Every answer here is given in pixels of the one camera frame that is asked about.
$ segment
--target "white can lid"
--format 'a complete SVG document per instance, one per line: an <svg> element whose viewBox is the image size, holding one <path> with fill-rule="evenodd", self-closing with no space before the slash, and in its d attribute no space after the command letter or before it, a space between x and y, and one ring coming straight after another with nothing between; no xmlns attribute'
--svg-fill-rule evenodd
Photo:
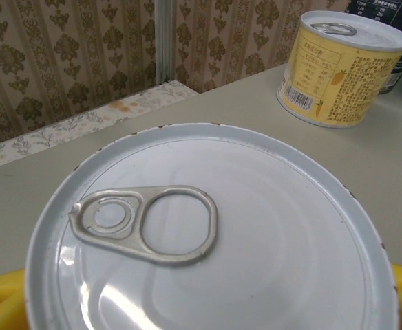
<svg viewBox="0 0 402 330"><path fill-rule="evenodd" d="M85 243L68 213L98 190L189 185L218 207L200 262L157 265ZM117 208L106 221L116 220ZM150 208L143 234L183 254L207 235L185 196ZM329 172L231 126L181 124L125 137L84 161L48 202L26 265L33 329L398 329L390 263L371 221Z"/></svg>
<svg viewBox="0 0 402 330"><path fill-rule="evenodd" d="M303 14L301 21L307 30L324 38L343 43L344 45L382 52L397 52L402 50L402 31L374 19L343 12L316 10ZM348 25L353 27L356 33L353 35L329 34L323 32L326 30L324 28L312 26L325 23ZM346 29L337 26L334 26L334 29L346 31Z"/></svg>

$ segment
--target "pull tab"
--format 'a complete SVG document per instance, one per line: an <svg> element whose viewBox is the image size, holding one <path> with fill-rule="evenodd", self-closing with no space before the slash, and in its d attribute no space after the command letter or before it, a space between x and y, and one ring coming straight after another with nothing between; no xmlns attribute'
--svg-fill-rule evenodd
<svg viewBox="0 0 402 330"><path fill-rule="evenodd" d="M341 36L354 36L357 33L354 27L343 23L314 23L311 24L311 27L323 33L338 34Z"/></svg>
<svg viewBox="0 0 402 330"><path fill-rule="evenodd" d="M149 247L142 235L151 204L167 195L189 195L201 201L209 211L209 232L204 243L187 254L164 254ZM102 225L98 211L116 206L119 220ZM204 191L191 186L160 186L100 190L74 204L68 214L72 232L84 242L113 249L136 258L164 265L188 265L203 259L213 247L218 231L218 209Z"/></svg>

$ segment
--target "patterned wallpaper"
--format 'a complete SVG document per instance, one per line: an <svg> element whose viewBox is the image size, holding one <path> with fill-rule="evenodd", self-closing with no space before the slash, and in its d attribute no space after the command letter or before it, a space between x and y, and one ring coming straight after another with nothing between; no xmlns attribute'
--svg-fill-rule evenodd
<svg viewBox="0 0 402 330"><path fill-rule="evenodd" d="M154 0L0 0L0 141L154 86Z"/></svg>
<svg viewBox="0 0 402 330"><path fill-rule="evenodd" d="M288 60L300 16L349 0L175 0L174 77L208 91Z"/></svg>

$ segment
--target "table surface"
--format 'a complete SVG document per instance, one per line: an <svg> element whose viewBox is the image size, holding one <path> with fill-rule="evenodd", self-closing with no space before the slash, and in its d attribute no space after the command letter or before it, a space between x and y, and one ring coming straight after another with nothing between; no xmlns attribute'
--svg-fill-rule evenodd
<svg viewBox="0 0 402 330"><path fill-rule="evenodd" d="M52 193L85 158L115 139L183 122L217 122L265 133L312 157L341 180L370 215L390 260L402 264L402 80L351 129L326 129L285 111L276 67L169 107L0 166L0 274L21 268Z"/></svg>

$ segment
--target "yellow label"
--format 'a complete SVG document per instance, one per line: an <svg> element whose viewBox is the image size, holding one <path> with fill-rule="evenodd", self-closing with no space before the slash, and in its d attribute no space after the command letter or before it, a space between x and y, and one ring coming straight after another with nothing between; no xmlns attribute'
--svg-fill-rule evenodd
<svg viewBox="0 0 402 330"><path fill-rule="evenodd" d="M359 49L300 27L279 95L299 115L330 126L353 126L402 55Z"/></svg>

